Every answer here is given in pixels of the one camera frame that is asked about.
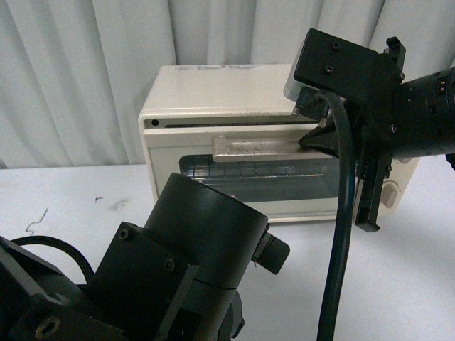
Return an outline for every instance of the sticker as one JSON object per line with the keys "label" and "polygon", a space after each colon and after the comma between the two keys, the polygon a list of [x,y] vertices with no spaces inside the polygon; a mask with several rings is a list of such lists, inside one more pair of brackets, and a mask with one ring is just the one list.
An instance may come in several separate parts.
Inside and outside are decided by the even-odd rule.
{"label": "sticker", "polygon": [[175,66],[174,70],[253,70],[263,69],[263,65],[182,65]]}

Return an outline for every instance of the white table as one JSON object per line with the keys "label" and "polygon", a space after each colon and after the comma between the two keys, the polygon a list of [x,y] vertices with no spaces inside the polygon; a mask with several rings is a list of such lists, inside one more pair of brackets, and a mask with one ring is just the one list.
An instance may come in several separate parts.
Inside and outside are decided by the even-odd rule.
{"label": "white table", "polygon": [[[153,205],[146,166],[0,170],[0,235],[30,235],[27,226],[47,209],[29,229],[74,245],[94,269],[119,223],[143,226]],[[444,157],[424,158],[379,232],[353,228],[336,340],[455,340],[454,205],[455,171]],[[278,276],[250,264],[239,289],[247,324],[237,340],[315,340],[333,221],[272,234],[291,254]],[[64,253],[28,249],[83,283]]]}

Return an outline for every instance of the black cable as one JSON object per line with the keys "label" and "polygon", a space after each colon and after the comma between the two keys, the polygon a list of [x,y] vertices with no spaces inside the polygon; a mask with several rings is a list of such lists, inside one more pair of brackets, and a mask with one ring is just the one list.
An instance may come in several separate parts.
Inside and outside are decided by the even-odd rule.
{"label": "black cable", "polygon": [[48,247],[54,247],[56,249],[59,249],[63,252],[65,252],[68,256],[73,258],[77,265],[80,267],[80,270],[82,271],[82,274],[84,275],[85,281],[90,283],[93,279],[93,276],[95,273],[93,272],[92,267],[90,266],[90,263],[87,261],[87,259],[80,253],[79,250],[77,250],[74,246],[69,245],[67,242],[64,242],[63,240],[53,238],[53,237],[48,237],[48,236],[28,236],[28,237],[22,237],[22,238],[17,238],[11,240],[13,243],[16,243],[20,247],[24,245],[32,245],[32,244],[37,244],[37,245],[46,245]]}
{"label": "black cable", "polygon": [[319,316],[317,337],[317,341],[332,341],[335,333],[336,314],[340,303],[343,277],[348,262],[355,192],[355,156],[348,115],[340,97],[327,90],[320,91],[316,96],[325,99],[332,111],[338,141],[338,157],[340,159],[335,232],[326,288]]}

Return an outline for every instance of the white curtain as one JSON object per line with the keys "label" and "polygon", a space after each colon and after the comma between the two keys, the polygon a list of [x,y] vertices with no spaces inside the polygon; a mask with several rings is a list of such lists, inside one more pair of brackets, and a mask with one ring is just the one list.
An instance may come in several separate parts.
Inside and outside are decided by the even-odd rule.
{"label": "white curtain", "polygon": [[309,28],[455,66],[455,0],[0,0],[0,168],[143,163],[162,65],[292,63]]}

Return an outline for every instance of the toaster oven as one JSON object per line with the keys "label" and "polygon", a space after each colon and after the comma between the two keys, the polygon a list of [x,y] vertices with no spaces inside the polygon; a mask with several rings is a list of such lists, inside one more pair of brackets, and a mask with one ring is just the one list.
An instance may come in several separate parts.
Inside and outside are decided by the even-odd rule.
{"label": "toaster oven", "polygon": [[[171,173],[236,197],[273,222],[332,219],[338,159],[304,150],[316,123],[283,95],[291,65],[163,66],[139,116],[156,200]],[[390,214],[417,165],[394,160],[380,215]]]}

